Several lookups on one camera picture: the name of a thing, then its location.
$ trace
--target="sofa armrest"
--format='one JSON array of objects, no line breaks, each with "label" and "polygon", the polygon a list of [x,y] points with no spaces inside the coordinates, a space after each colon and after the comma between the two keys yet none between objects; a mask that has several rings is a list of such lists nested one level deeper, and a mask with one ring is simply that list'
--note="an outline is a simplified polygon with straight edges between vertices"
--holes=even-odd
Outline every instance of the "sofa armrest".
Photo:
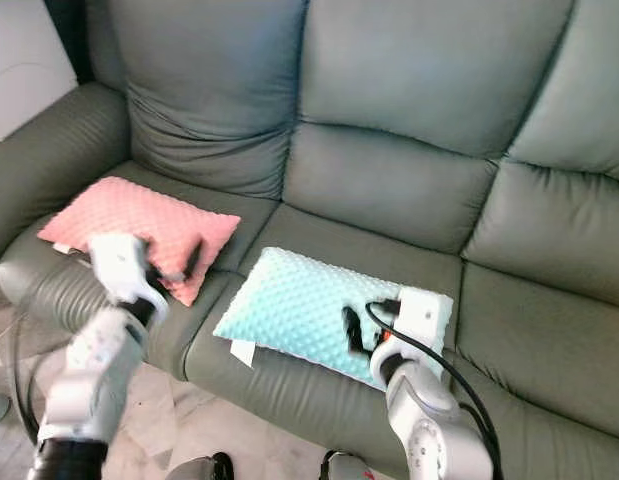
[{"label": "sofa armrest", "polygon": [[0,256],[33,221],[129,159],[125,98],[78,87],[0,143]]}]

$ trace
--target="white tag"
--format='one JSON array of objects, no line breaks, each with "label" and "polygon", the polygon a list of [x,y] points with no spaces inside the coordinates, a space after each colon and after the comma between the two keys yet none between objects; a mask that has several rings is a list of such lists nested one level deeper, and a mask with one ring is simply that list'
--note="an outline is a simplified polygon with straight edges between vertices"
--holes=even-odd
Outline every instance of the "white tag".
[{"label": "white tag", "polygon": [[249,368],[252,368],[251,362],[253,361],[253,354],[255,351],[256,344],[254,342],[248,342],[246,340],[233,340],[231,342],[231,354]]},{"label": "white tag", "polygon": [[56,252],[60,252],[60,253],[64,253],[65,255],[69,255],[69,251],[71,250],[71,247],[69,245],[65,245],[64,243],[54,243],[53,244],[53,249]]}]

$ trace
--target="sofa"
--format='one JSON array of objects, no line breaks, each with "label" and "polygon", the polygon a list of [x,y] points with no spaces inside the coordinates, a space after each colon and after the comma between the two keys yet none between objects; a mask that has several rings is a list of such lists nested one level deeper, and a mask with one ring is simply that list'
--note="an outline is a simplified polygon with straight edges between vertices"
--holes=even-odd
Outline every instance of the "sofa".
[{"label": "sofa", "polygon": [[505,478],[619,480],[619,0],[88,0],[86,18],[95,80],[0,144],[10,301],[38,281],[32,314],[70,331],[104,305],[36,232],[123,177],[242,217],[148,362],[406,478],[379,391],[267,349],[250,369],[212,335],[279,246],[454,299],[444,355]]}]

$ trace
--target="floor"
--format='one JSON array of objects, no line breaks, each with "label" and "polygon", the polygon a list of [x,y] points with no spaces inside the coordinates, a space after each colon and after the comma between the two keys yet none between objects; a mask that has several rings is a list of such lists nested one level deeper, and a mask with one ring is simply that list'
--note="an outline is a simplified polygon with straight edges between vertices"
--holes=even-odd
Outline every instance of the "floor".
[{"label": "floor", "polygon": [[[8,393],[13,310],[0,295],[0,392]],[[27,375],[38,355],[67,334],[54,325],[28,318],[21,333],[21,371]],[[61,371],[64,350],[55,350],[36,377],[34,406],[44,409],[44,395]],[[214,397],[196,386],[142,365],[129,387],[127,409],[110,448],[103,478],[162,480],[190,459],[227,452],[236,480],[315,480],[325,449],[281,430]],[[22,480],[33,447],[13,408],[0,422],[0,480]],[[390,480],[378,474],[379,480]]]}]

